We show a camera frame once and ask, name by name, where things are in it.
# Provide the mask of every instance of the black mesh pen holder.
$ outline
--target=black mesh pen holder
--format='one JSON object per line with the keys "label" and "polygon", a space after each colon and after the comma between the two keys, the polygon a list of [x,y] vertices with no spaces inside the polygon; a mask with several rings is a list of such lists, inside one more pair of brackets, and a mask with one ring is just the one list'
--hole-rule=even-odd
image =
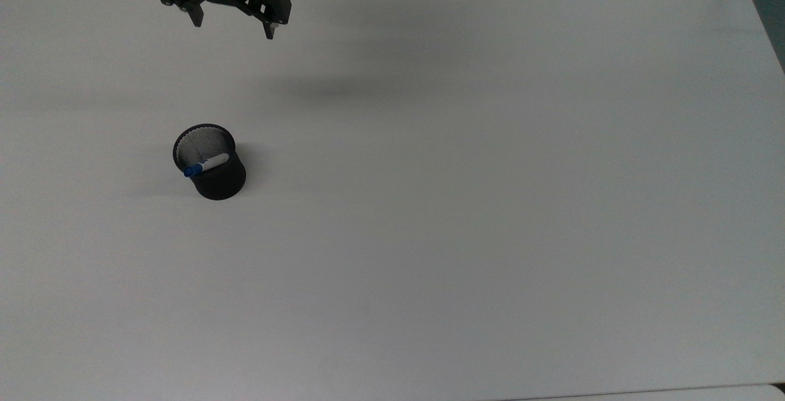
{"label": "black mesh pen holder", "polygon": [[245,184],[246,171],[237,156],[235,139],[224,128],[214,124],[200,124],[185,130],[174,143],[174,164],[184,172],[196,164],[214,158],[228,160],[190,177],[196,191],[210,200],[224,200],[237,194]]}

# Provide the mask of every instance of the table surface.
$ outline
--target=table surface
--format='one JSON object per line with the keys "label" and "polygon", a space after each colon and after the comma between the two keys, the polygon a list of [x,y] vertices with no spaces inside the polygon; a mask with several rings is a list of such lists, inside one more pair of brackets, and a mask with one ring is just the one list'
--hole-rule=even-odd
{"label": "table surface", "polygon": [[720,389],[589,395],[555,399],[561,401],[739,401],[740,399],[745,401],[783,401],[785,400],[785,395],[771,385],[754,385]]}
{"label": "table surface", "polygon": [[[471,401],[785,381],[751,0],[0,0],[0,398]],[[213,122],[248,170],[171,160]]]}

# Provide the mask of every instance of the blue marker cap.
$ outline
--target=blue marker cap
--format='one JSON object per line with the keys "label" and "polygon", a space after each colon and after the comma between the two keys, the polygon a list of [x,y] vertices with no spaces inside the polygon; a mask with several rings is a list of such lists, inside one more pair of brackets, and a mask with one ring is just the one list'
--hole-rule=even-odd
{"label": "blue marker cap", "polygon": [[199,174],[199,172],[202,172],[202,164],[193,164],[183,170],[183,175],[185,175],[185,177],[193,177],[194,175]]}

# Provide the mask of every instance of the marker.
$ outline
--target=marker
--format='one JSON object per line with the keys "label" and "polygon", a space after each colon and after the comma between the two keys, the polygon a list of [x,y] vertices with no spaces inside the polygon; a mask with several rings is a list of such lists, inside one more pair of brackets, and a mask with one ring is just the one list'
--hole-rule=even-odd
{"label": "marker", "polygon": [[185,177],[193,177],[202,171],[207,171],[208,169],[219,166],[219,164],[224,164],[227,160],[229,160],[229,155],[227,155],[227,153],[221,153],[220,155],[213,156],[212,158],[209,158],[200,164],[193,164],[192,166],[189,166],[183,170],[183,174]]}

